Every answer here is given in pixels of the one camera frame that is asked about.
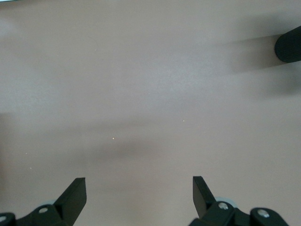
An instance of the screw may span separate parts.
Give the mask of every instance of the screw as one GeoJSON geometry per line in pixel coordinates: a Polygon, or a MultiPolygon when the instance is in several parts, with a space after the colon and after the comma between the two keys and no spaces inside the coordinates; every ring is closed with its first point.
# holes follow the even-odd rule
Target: screw
{"type": "Polygon", "coordinates": [[[257,210],[257,213],[264,218],[269,218],[269,213],[263,209],[257,210]]]}
{"type": "Polygon", "coordinates": [[[7,217],[5,217],[5,216],[2,216],[2,217],[0,217],[0,222],[3,222],[3,221],[5,221],[7,219],[7,217]]]}
{"type": "Polygon", "coordinates": [[[44,207],[44,208],[39,210],[39,213],[46,213],[47,211],[48,211],[48,208],[44,207]]]}
{"type": "Polygon", "coordinates": [[[219,203],[218,206],[219,206],[219,208],[221,208],[223,210],[229,209],[228,205],[224,202],[219,203]]]}

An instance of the black cylindrical object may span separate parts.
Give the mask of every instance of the black cylindrical object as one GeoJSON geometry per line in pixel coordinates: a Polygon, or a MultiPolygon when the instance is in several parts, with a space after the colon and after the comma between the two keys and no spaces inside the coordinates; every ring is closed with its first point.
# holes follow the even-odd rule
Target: black cylindrical object
{"type": "Polygon", "coordinates": [[[275,53],[286,63],[301,61],[301,26],[279,37],[275,44],[275,53]]]}

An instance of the smooth beige surface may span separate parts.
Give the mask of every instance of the smooth beige surface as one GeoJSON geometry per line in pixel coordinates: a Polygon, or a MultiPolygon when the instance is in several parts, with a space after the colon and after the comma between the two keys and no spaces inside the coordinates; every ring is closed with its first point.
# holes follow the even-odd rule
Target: smooth beige surface
{"type": "Polygon", "coordinates": [[[186,226],[192,176],[301,222],[299,0],[0,4],[0,212],[86,177],[76,226],[186,226]]]}

